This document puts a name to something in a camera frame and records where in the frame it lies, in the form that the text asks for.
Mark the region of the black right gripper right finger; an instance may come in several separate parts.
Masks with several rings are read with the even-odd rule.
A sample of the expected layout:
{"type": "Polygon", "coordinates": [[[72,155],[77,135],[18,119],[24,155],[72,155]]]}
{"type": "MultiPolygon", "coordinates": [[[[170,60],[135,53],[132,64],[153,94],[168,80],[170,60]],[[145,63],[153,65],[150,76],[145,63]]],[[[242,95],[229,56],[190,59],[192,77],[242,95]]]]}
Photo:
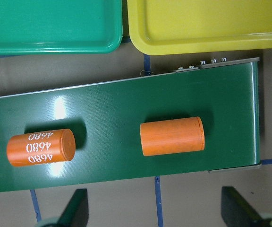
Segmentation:
{"type": "Polygon", "coordinates": [[[227,227],[265,227],[264,219],[232,186],[221,189],[221,217],[227,227]]]}

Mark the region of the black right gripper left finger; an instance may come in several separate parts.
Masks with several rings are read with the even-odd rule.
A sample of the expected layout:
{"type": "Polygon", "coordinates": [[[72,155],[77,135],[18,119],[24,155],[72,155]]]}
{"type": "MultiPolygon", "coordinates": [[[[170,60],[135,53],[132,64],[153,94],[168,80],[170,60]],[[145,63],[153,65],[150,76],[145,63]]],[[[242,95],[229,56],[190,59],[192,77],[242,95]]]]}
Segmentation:
{"type": "Polygon", "coordinates": [[[89,220],[87,189],[77,189],[58,219],[57,227],[86,227],[89,220]]]}

